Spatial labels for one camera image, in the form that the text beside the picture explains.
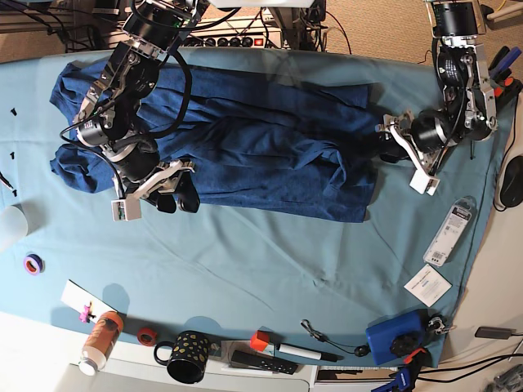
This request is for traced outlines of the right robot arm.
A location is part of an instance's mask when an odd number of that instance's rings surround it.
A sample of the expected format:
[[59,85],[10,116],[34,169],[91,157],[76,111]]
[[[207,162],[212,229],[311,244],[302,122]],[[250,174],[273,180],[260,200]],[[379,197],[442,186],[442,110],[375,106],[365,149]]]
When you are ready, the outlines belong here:
[[[76,137],[70,144],[95,154],[112,171],[115,221],[141,218],[141,201],[166,213],[199,210],[191,179],[194,164],[187,158],[162,161],[157,142],[173,133],[185,117],[192,76],[178,48],[208,6],[207,1],[132,1],[123,25],[128,39],[118,43],[74,118],[71,130]],[[137,111],[156,88],[170,57],[185,78],[181,107],[167,130],[144,131],[137,123]]]

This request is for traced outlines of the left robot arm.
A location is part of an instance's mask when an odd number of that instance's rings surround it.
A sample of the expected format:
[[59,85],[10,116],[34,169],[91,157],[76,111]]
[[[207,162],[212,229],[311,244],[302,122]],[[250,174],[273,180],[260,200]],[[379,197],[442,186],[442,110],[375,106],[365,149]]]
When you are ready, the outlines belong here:
[[462,140],[485,140],[498,129],[497,104],[484,45],[485,19],[478,1],[427,1],[431,58],[443,97],[441,109],[387,117],[378,128],[378,156],[409,159],[434,176],[445,154]]

